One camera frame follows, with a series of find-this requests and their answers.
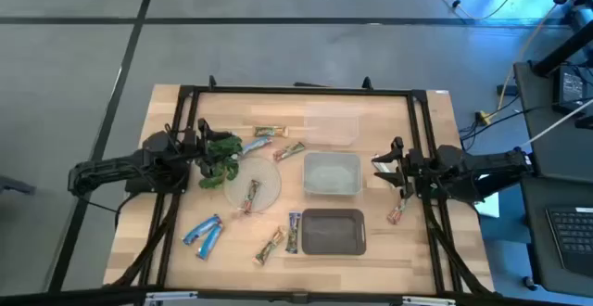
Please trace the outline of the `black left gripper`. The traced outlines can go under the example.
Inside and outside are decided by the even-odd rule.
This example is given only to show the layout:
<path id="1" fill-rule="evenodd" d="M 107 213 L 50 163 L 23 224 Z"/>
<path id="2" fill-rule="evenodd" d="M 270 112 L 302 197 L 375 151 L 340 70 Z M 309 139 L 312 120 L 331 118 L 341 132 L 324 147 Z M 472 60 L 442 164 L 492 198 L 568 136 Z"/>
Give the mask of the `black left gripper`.
<path id="1" fill-rule="evenodd" d="M 186 129 L 183 135 L 183 156 L 186 162 L 192 161 L 199 167 L 204 177 L 218 177 L 224 174 L 225 167 L 222 161 L 205 158 L 206 141 L 220 141 L 233 136 L 226 131 L 214 131 L 204 118 L 197 121 L 198 128 Z"/>

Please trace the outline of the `red orange granola bar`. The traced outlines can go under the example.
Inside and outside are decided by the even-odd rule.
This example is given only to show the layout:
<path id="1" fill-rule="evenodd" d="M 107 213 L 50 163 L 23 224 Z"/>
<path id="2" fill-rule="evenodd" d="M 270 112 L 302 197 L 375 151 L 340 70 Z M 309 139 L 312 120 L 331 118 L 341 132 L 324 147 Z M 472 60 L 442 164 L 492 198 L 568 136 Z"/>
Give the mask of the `red orange granola bar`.
<path id="1" fill-rule="evenodd" d="M 407 200 L 401 199 L 394 209 L 392 209 L 386 216 L 387 221 L 390 224 L 397 225 L 403 215 L 407 206 Z"/>

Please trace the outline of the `light blue granola bar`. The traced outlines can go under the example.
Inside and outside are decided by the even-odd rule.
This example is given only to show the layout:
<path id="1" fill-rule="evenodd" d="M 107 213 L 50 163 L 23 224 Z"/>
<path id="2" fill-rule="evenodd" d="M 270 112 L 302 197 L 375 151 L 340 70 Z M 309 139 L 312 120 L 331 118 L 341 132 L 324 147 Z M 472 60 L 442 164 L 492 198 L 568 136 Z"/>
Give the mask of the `light blue granola bar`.
<path id="1" fill-rule="evenodd" d="M 246 155 L 251 151 L 260 149 L 272 143 L 272 140 L 269 137 L 259 137 L 255 139 L 253 142 L 246 144 L 243 147 L 242 154 Z"/>

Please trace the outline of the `red green granola bar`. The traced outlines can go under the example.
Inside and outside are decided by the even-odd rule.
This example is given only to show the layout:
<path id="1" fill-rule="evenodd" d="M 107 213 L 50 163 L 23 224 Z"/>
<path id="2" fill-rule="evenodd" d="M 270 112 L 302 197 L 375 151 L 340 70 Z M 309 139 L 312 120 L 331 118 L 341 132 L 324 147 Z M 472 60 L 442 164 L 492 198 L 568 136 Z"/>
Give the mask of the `red green granola bar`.
<path id="1" fill-rule="evenodd" d="M 284 148 L 281 148 L 281 149 L 275 151 L 273 153 L 273 159 L 276 162 L 281 161 L 283 159 L 287 159 L 287 158 L 295 155 L 296 153 L 303 151 L 305 148 L 306 147 L 304 144 L 302 144 L 301 142 L 296 142 L 294 144 L 291 144 L 287 147 L 284 147 Z"/>
<path id="2" fill-rule="evenodd" d="M 247 189 L 246 196 L 241 206 L 241 211 L 244 214 L 250 214 L 252 211 L 253 201 L 258 193 L 260 182 L 257 180 L 251 180 Z"/>

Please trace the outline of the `green orange granola bar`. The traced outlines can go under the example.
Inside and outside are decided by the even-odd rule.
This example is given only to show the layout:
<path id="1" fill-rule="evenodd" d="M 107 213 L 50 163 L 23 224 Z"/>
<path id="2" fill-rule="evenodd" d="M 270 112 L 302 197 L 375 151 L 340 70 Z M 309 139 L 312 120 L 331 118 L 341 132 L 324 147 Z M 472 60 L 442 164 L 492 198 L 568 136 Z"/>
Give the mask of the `green orange granola bar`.
<path id="1" fill-rule="evenodd" d="M 285 126 L 255 126 L 254 136 L 274 136 L 274 137 L 287 137 L 288 128 Z"/>
<path id="2" fill-rule="evenodd" d="M 266 245 L 254 256 L 253 261 L 256 264 L 264 265 L 271 252 L 284 240 L 285 234 L 285 228 L 283 226 L 278 226 Z"/>

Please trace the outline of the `blue green snack bar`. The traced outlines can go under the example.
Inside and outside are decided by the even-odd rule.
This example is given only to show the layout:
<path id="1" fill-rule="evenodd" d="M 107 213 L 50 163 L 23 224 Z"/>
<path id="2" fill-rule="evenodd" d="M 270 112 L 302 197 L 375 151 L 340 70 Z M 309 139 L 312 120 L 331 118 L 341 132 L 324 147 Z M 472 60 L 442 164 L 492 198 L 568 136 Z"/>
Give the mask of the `blue green snack bar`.
<path id="1" fill-rule="evenodd" d="M 289 212 L 289 224 L 287 234 L 287 244 L 285 250 L 290 254 L 298 253 L 298 228 L 302 213 L 299 211 Z"/>

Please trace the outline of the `green artificial plant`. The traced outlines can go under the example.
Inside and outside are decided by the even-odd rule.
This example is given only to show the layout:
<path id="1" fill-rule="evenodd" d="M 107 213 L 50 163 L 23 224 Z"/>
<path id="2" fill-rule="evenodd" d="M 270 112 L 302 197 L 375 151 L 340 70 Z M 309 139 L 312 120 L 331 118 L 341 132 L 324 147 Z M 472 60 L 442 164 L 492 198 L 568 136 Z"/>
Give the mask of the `green artificial plant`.
<path id="1" fill-rule="evenodd" d="M 242 139 L 236 135 L 220 141 L 207 141 L 205 158 L 223 162 L 225 172 L 218 177 L 204 177 L 198 182 L 203 189 L 213 189 L 225 181 L 232 181 L 239 172 L 239 156 L 242 153 Z"/>

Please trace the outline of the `light grey plastic bin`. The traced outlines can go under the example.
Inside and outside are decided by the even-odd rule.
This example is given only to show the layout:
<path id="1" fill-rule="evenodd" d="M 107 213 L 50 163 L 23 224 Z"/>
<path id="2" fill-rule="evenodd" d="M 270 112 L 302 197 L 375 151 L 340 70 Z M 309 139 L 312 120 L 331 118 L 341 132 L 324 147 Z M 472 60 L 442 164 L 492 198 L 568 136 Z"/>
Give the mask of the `light grey plastic bin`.
<path id="1" fill-rule="evenodd" d="M 308 153 L 303 163 L 303 190 L 309 196 L 357 196 L 362 191 L 359 156 L 340 152 Z"/>

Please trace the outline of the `black laptop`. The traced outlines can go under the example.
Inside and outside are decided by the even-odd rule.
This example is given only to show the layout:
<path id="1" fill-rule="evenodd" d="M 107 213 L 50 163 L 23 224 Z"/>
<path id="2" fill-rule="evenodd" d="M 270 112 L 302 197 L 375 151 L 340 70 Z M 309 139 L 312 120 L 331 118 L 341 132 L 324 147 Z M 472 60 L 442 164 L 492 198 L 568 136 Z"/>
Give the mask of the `black laptop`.
<path id="1" fill-rule="evenodd" d="M 562 267 L 593 278 L 593 207 L 550 207 L 546 214 Z"/>

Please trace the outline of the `black power adapter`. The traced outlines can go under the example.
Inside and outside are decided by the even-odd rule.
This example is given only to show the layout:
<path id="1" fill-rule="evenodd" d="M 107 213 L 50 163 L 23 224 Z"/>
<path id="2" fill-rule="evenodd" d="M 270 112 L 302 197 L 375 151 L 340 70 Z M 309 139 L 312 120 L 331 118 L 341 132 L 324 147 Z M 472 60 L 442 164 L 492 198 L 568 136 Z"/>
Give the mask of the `black power adapter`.
<path id="1" fill-rule="evenodd" d="M 552 109 L 567 115 L 593 97 L 593 70 L 576 65 L 560 66 L 554 73 Z"/>

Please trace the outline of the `dark grey chair base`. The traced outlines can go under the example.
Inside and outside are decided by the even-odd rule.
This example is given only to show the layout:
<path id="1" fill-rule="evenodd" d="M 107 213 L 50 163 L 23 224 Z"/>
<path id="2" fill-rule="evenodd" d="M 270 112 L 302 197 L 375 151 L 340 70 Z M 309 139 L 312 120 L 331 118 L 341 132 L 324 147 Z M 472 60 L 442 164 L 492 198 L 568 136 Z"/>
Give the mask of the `dark grey chair base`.
<path id="1" fill-rule="evenodd" d="M 16 191 L 24 195 L 32 195 L 36 187 L 19 180 L 0 175 L 0 194 L 4 191 Z"/>

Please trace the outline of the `black stand beam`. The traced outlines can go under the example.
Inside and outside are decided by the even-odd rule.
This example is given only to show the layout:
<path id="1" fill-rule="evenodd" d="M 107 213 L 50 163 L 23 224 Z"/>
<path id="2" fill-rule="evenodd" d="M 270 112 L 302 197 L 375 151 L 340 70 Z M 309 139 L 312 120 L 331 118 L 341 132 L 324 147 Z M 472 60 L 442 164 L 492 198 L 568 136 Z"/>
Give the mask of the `black stand beam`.
<path id="1" fill-rule="evenodd" d="M 562 62 L 593 41 L 593 20 L 590 20 L 578 32 L 562 45 L 532 67 L 532 72 L 540 77 L 548 75 L 558 68 Z"/>

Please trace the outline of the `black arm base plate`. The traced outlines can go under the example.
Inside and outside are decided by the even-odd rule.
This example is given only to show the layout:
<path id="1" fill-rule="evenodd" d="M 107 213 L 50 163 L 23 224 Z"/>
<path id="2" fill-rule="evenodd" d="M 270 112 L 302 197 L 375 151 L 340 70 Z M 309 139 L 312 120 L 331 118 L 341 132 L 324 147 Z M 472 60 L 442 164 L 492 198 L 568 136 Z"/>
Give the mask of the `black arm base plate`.
<path id="1" fill-rule="evenodd" d="M 128 180 L 125 184 L 125 191 L 128 193 L 178 193 L 183 192 L 188 184 L 186 176 L 179 179 L 157 179 L 152 185 L 144 178 L 135 178 Z"/>

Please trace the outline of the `black aluminium table frame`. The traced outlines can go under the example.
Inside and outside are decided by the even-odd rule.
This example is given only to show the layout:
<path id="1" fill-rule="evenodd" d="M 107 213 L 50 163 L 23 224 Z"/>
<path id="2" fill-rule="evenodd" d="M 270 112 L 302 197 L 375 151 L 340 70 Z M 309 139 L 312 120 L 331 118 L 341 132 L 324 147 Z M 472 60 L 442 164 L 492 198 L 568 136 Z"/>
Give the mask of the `black aluminium table frame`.
<path id="1" fill-rule="evenodd" d="M 283 160 L 279 198 L 265 211 L 240 217 L 220 190 L 191 185 L 181 196 L 171 242 L 162 242 L 149 268 L 149 281 L 166 287 L 196 290 L 217 298 L 237 293 L 247 298 L 311 301 L 318 297 L 391 302 L 398 295 L 443 296 L 454 286 L 447 255 L 431 249 L 422 202 L 413 198 L 397 225 L 386 216 L 396 192 L 374 175 L 372 156 L 383 154 L 400 136 L 407 147 L 420 144 L 457 145 L 460 142 L 450 95 L 430 91 L 418 100 L 410 90 L 363 91 L 341 94 L 335 88 L 217 86 L 203 93 L 197 113 L 217 130 L 244 137 L 252 125 L 284 124 L 290 141 L 305 136 L 305 106 L 310 102 L 349 103 L 361 111 L 359 137 L 348 147 L 362 163 L 362 192 L 352 199 L 308 197 L 303 190 L 302 154 Z M 289 254 L 276 248 L 264 265 L 253 261 L 290 210 L 307 208 L 358 209 L 364 215 L 366 252 L 359 256 Z M 192 245 L 184 236 L 217 214 L 223 230 L 208 258 L 196 254 L 208 236 Z"/>

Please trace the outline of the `silver frame bracket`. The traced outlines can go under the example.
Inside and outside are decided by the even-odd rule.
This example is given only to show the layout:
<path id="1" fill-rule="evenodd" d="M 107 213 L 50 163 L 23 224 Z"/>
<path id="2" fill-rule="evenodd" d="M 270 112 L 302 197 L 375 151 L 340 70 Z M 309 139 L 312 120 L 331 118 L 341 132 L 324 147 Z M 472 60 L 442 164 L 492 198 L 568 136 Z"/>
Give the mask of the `silver frame bracket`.
<path id="1" fill-rule="evenodd" d="M 147 306 L 162 306 L 165 301 L 195 300 L 197 298 L 197 291 L 150 292 L 145 295 L 145 304 Z"/>
<path id="2" fill-rule="evenodd" d="M 457 306 L 457 304 L 451 299 L 403 296 L 401 306 Z"/>

